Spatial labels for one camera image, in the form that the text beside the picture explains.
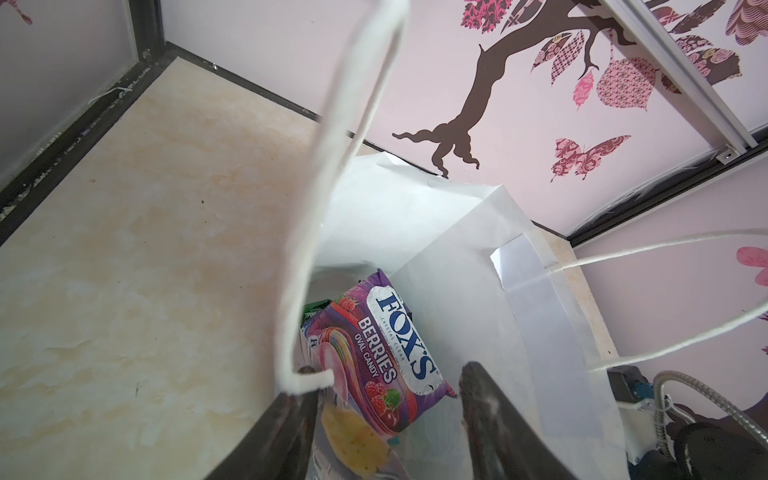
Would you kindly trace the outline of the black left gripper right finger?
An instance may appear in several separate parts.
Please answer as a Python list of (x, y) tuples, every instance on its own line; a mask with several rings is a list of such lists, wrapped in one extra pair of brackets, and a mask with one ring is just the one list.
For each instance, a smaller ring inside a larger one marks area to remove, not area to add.
[(480, 363), (462, 368), (459, 388), (475, 479), (574, 477)]

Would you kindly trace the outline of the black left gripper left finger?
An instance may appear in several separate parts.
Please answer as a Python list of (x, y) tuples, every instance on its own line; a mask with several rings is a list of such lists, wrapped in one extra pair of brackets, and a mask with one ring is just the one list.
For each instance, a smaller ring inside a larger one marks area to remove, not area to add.
[(316, 391), (279, 394), (207, 480), (304, 479), (318, 412)]

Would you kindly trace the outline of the pink Fox's candy packet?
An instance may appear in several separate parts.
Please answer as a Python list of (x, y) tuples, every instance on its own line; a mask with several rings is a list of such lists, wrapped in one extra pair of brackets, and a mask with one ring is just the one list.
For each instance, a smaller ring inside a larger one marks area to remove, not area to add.
[(335, 401), (390, 440), (444, 398), (455, 398), (382, 270), (358, 282), (300, 327), (305, 361), (334, 374)]

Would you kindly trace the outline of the green snack packet front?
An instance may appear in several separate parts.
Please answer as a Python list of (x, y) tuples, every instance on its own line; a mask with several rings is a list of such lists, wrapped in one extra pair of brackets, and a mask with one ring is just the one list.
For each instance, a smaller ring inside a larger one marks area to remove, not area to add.
[(315, 315), (322, 312), (331, 303), (332, 301), (330, 299), (326, 299), (306, 304), (303, 308), (302, 322), (305, 323), (310, 320)]

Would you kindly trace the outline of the floral paper gift bag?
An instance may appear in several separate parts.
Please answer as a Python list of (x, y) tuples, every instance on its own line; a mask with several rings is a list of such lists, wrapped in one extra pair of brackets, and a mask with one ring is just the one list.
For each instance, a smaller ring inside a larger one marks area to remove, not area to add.
[(419, 176), (388, 154), (358, 150), (399, 54), (410, 5), (381, 1), (336, 67), (304, 159), (285, 247), (274, 375), (282, 393), (332, 388), (330, 370), (295, 368), (300, 316), (325, 267), (390, 274), (455, 398), (406, 433), (406, 461), (429, 479), (473, 476), (459, 379), (480, 363), (575, 479), (628, 477), (607, 370), (564, 266), (503, 187)]

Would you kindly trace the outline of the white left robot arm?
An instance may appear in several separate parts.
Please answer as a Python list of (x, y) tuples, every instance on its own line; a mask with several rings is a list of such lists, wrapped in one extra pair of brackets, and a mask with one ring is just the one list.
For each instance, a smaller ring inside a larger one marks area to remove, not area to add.
[[(709, 387), (680, 372), (658, 374), (654, 392), (659, 394), (669, 380), (711, 396), (745, 432), (736, 434), (707, 422), (687, 424), (675, 436), (673, 453), (646, 454), (638, 466), (631, 468), (631, 478), (766, 478), (766, 431)], [(474, 478), (573, 478), (480, 363), (469, 362), (463, 367), (459, 387)], [(234, 450), (209, 473), (209, 478), (305, 478), (318, 404), (317, 392), (278, 395)]]

